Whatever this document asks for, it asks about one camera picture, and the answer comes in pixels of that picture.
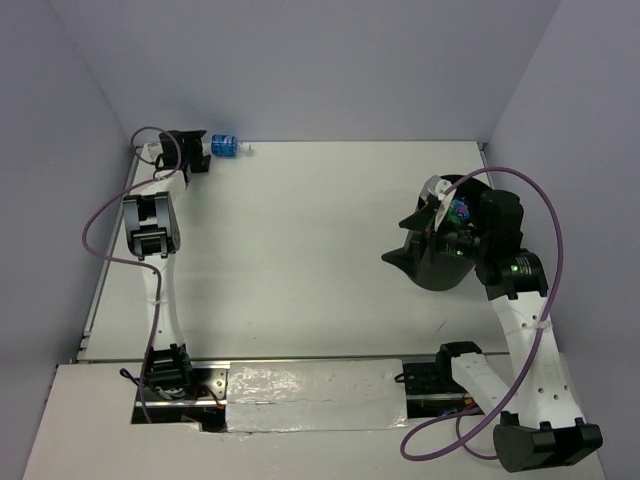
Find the clear bottle blue label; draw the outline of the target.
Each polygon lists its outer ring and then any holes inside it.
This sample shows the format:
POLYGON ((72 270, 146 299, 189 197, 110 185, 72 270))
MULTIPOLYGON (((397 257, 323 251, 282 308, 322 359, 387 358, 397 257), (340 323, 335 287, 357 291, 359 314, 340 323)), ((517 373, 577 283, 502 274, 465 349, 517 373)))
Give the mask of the clear bottle blue label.
POLYGON ((236 136, 213 134, 202 141, 203 154, 217 158, 238 158, 253 155, 253 147, 249 142, 239 140, 236 136))

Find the clear bottle blue cap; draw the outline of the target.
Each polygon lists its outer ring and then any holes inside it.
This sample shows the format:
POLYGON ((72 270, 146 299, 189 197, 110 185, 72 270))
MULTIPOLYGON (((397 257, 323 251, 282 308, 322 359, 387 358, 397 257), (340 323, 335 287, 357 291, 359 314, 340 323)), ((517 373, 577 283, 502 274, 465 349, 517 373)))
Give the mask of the clear bottle blue cap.
POLYGON ((446 220, 456 225, 472 223, 471 210, 464 200, 453 199, 446 214, 446 220))

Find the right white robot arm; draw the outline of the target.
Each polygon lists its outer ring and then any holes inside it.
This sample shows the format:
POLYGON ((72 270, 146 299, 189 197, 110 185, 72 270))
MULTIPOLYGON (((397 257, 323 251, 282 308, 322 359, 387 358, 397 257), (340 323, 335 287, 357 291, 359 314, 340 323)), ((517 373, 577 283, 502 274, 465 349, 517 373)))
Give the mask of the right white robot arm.
POLYGON ((404 246, 382 256, 430 291, 449 290, 474 271, 498 316, 515 374, 506 385, 472 341, 442 345, 437 384, 447 391, 462 387, 474 402, 471 412, 484 418, 439 451, 416 455, 402 446, 407 460, 466 448, 485 428, 492 430, 494 459, 511 473, 575 465, 603 444, 599 426, 586 420, 565 376, 545 313, 551 292, 544 268, 521 246, 523 216, 513 193, 425 188, 414 213, 399 224, 408 232, 404 246))

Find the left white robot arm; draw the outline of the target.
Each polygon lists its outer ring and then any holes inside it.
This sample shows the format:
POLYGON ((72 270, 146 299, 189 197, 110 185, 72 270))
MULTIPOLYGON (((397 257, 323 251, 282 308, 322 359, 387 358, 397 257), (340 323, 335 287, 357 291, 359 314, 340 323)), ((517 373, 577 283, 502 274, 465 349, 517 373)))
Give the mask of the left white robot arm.
POLYGON ((160 151, 151 181, 123 198, 127 247, 142 263, 149 319, 143 357, 144 388, 165 399, 188 396, 196 374, 181 332, 174 286, 176 256, 181 247, 175 203, 192 175, 209 171, 203 130, 170 130, 159 134, 160 151))

